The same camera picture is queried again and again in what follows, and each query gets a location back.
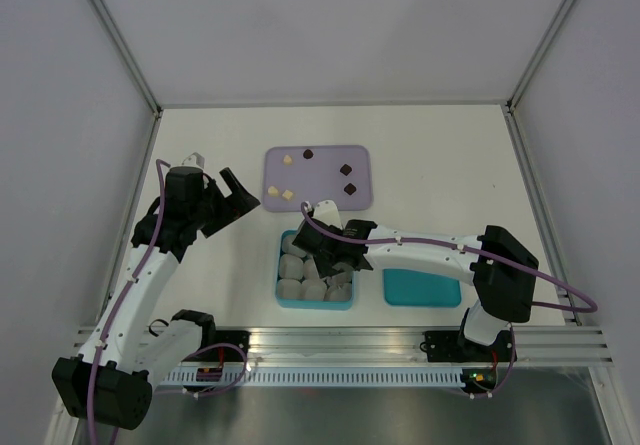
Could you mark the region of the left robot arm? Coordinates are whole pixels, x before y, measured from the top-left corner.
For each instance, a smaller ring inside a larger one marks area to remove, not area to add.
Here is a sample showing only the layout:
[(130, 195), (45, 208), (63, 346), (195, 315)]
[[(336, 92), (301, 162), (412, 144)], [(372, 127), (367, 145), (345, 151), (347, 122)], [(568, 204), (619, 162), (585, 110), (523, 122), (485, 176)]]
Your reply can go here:
[(137, 428), (158, 385), (184, 359), (212, 358), (218, 349), (212, 315), (176, 312), (166, 329), (141, 344), (158, 299), (198, 237), (209, 238), (260, 202), (228, 168), (229, 191), (199, 166), (156, 163), (159, 195), (133, 230), (123, 282), (75, 356), (61, 357), (52, 380), (66, 412), (90, 425)]

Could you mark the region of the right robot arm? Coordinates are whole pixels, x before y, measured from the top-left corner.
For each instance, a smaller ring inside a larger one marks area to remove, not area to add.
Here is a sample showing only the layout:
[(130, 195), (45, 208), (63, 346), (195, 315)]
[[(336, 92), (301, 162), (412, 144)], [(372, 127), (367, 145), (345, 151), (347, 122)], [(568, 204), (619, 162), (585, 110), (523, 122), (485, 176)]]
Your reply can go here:
[(531, 318), (538, 259), (508, 230), (488, 225), (479, 235), (407, 233), (374, 221), (352, 219), (339, 228), (305, 219), (293, 245), (314, 260), (321, 277), (341, 272), (406, 270), (456, 280), (474, 288), (456, 346), (478, 360), (500, 332)]

